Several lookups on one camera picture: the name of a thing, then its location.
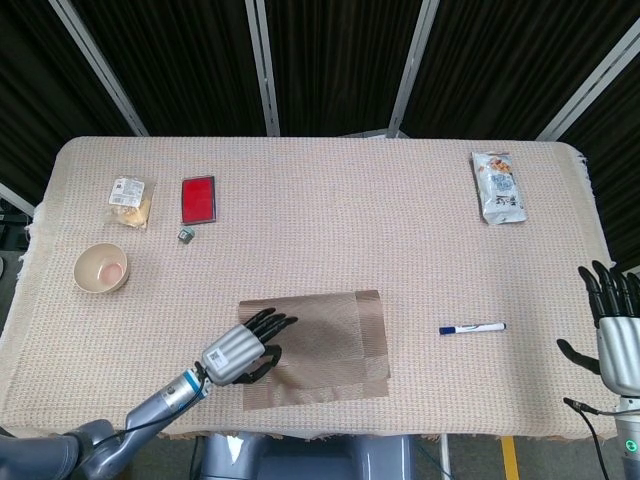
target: beige bowl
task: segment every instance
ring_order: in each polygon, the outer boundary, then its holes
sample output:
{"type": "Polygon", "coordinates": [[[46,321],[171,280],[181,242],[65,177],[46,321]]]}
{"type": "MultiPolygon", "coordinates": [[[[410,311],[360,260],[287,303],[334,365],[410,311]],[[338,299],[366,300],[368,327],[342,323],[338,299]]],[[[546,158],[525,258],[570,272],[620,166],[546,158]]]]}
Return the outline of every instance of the beige bowl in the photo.
{"type": "Polygon", "coordinates": [[[98,243],[78,257],[73,268],[73,278],[85,292],[113,292],[129,278],[127,256],[116,245],[98,243]]]}

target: white frame bar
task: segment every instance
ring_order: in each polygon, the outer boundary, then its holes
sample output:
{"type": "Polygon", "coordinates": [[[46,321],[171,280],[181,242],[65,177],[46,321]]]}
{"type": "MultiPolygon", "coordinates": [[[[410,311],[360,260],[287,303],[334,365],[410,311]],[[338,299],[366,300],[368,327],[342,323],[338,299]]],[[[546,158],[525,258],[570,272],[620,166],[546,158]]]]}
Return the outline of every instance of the white frame bar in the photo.
{"type": "Polygon", "coordinates": [[[131,130],[133,130],[133,133],[139,137],[148,137],[149,132],[138,116],[124,88],[122,88],[71,2],[69,0],[49,0],[49,3],[82,52],[82,55],[84,55],[84,58],[89,62],[113,103],[115,103],[131,130]]]}
{"type": "Polygon", "coordinates": [[[368,130],[366,132],[340,135],[340,138],[382,138],[382,137],[386,137],[386,135],[387,135],[387,129],[379,128],[378,130],[368,130]]]}
{"type": "Polygon", "coordinates": [[[391,113],[391,120],[389,121],[389,128],[387,130],[388,138],[396,138],[400,131],[400,125],[402,124],[404,113],[407,110],[413,84],[416,81],[416,76],[420,69],[420,62],[422,62],[422,56],[424,55],[424,50],[429,40],[431,27],[436,18],[438,4],[439,0],[422,0],[418,21],[416,22],[416,28],[413,31],[413,38],[411,39],[411,46],[407,54],[407,61],[404,65],[400,86],[398,87],[396,102],[393,106],[393,112],[391,113]]]}
{"type": "Polygon", "coordinates": [[[249,33],[253,46],[253,58],[256,63],[260,98],[267,136],[280,136],[280,122],[278,105],[276,102],[275,80],[273,78],[273,63],[271,61],[271,44],[269,42],[269,28],[264,0],[245,0],[247,18],[249,19],[249,33]]]}
{"type": "Polygon", "coordinates": [[[451,480],[451,463],[449,461],[449,437],[446,433],[440,435],[440,467],[442,480],[451,480]]]}
{"type": "Polygon", "coordinates": [[[540,132],[536,140],[558,140],[624,70],[638,52],[640,52],[640,19],[636,20],[602,62],[591,72],[591,75],[580,85],[564,107],[540,132]]]}
{"type": "Polygon", "coordinates": [[[36,207],[31,205],[24,198],[22,198],[20,195],[18,195],[17,193],[15,193],[13,190],[11,190],[6,185],[3,185],[2,183],[0,183],[0,197],[4,198],[11,205],[13,205],[16,208],[19,208],[24,213],[26,213],[27,215],[33,218],[33,213],[36,207]]]}

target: beige tablecloth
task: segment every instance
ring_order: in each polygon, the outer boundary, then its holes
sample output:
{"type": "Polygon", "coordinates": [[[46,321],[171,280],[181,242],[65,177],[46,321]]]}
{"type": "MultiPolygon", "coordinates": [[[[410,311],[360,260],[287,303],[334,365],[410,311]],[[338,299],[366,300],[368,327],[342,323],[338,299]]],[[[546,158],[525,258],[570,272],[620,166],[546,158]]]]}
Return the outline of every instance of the beige tablecloth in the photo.
{"type": "MultiPolygon", "coordinates": [[[[237,321],[242,300],[376,289],[389,396],[243,412],[215,389],[168,433],[488,433],[585,437],[563,396],[607,408],[576,267],[609,261],[579,154],[559,143],[294,138],[79,138],[58,155],[0,340],[0,424],[64,432],[126,413],[237,321]],[[507,150],[528,220],[487,225],[469,154],[507,150]],[[103,223],[117,175],[157,179],[146,231],[103,223]],[[215,175],[218,222],[178,242],[181,180],[215,175]],[[120,291],[74,286],[80,252],[119,244],[120,291]],[[438,327],[504,321],[504,332],[438,327]]],[[[614,422],[596,418],[598,431],[614,422]]]]}

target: dark curtain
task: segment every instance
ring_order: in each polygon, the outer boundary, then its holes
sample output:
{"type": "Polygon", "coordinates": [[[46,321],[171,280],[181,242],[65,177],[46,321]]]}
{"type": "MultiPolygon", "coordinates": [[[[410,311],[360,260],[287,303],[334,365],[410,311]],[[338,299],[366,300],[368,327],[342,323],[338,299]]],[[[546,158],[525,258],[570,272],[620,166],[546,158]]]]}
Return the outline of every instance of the dark curtain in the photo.
{"type": "Polygon", "coordinates": [[[265,135],[244,2],[73,3],[151,135],[265,135]]]}
{"type": "Polygon", "coordinates": [[[640,265],[640,57],[560,138],[587,157],[612,258],[640,265]]]}
{"type": "Polygon", "coordinates": [[[68,140],[131,135],[46,0],[0,2],[0,110],[0,182],[34,204],[68,140]]]}
{"type": "Polygon", "coordinates": [[[533,140],[639,15],[637,1],[441,0],[401,130],[533,140]]]}
{"type": "Polygon", "coordinates": [[[281,134],[387,128],[420,0],[267,0],[281,134]]]}

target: cable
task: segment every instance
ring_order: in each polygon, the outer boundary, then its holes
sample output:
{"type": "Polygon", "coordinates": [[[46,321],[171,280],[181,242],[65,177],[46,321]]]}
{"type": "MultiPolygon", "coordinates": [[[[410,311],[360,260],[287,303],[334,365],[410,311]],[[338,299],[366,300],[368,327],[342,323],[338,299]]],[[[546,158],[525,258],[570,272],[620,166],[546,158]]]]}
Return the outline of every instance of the cable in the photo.
{"type": "Polygon", "coordinates": [[[429,452],[427,452],[427,449],[426,449],[426,448],[424,448],[422,445],[420,445],[420,444],[419,444],[419,443],[417,443],[417,442],[416,442],[416,445],[418,446],[418,449],[419,449],[419,450],[420,450],[420,451],[421,451],[421,452],[422,452],[422,453],[423,453],[423,454],[424,454],[424,455],[429,459],[429,461],[430,461],[431,463],[433,463],[433,464],[436,466],[436,468],[437,468],[438,470],[440,470],[440,472],[442,472],[443,474],[445,474],[445,475],[446,475],[447,477],[449,477],[451,480],[455,480],[455,478],[453,477],[453,475],[452,475],[452,474],[450,474],[449,472],[445,472],[445,471],[444,471],[444,468],[442,468],[442,466],[440,465],[440,463],[438,463],[438,461],[437,461],[435,458],[433,458],[433,457],[429,454],[429,452]]]}
{"type": "Polygon", "coordinates": [[[609,480],[609,475],[607,474],[607,467],[605,466],[604,459],[602,458],[602,450],[600,450],[600,442],[598,442],[598,435],[596,435],[596,431],[593,428],[593,425],[591,425],[591,422],[589,421],[587,416],[584,413],[582,413],[582,411],[579,408],[575,408],[573,405],[570,405],[568,403],[567,405],[569,405],[575,412],[577,412],[582,417],[582,419],[586,422],[587,427],[589,427],[589,430],[591,431],[591,436],[593,437],[593,443],[596,446],[596,453],[598,454],[598,461],[600,462],[602,475],[604,476],[605,480],[609,480]]]}
{"type": "Polygon", "coordinates": [[[577,400],[572,400],[571,398],[563,398],[564,403],[569,405],[574,410],[580,410],[581,412],[591,413],[593,415],[602,415],[605,417],[620,417],[624,415],[635,415],[640,413],[640,408],[634,408],[633,410],[623,410],[621,412],[605,412],[603,410],[598,410],[597,408],[593,408],[586,403],[578,402],[577,400]]]}
{"type": "Polygon", "coordinates": [[[194,480],[196,475],[198,474],[198,469],[194,468],[196,464],[196,454],[198,453],[198,444],[200,443],[200,439],[202,437],[196,437],[196,443],[193,446],[193,452],[191,453],[191,462],[189,463],[189,480],[194,480]]]}
{"type": "MultiPolygon", "coordinates": [[[[202,371],[204,371],[202,365],[200,365],[199,362],[196,362],[196,368],[198,369],[198,372],[200,372],[201,369],[202,369],[202,371]]],[[[206,380],[207,380],[207,376],[206,375],[202,376],[202,381],[200,382],[200,388],[198,388],[198,391],[193,395],[193,397],[191,397],[191,400],[189,400],[184,407],[179,408],[175,412],[170,413],[169,415],[167,415],[165,417],[162,417],[162,418],[159,418],[157,420],[153,420],[151,422],[143,423],[142,425],[136,425],[135,427],[127,428],[126,430],[121,430],[121,431],[119,431],[117,433],[114,433],[113,435],[109,435],[107,438],[103,438],[98,443],[96,443],[93,446],[93,448],[97,449],[100,445],[108,442],[109,440],[113,440],[114,438],[120,438],[123,435],[126,435],[127,433],[135,432],[136,430],[142,430],[143,428],[151,427],[152,425],[157,425],[158,423],[163,423],[163,422],[166,422],[167,420],[172,420],[173,418],[177,417],[181,413],[189,410],[191,405],[193,405],[196,402],[196,400],[198,400],[198,397],[202,393],[202,390],[204,389],[204,385],[206,383],[206,380]]]]}

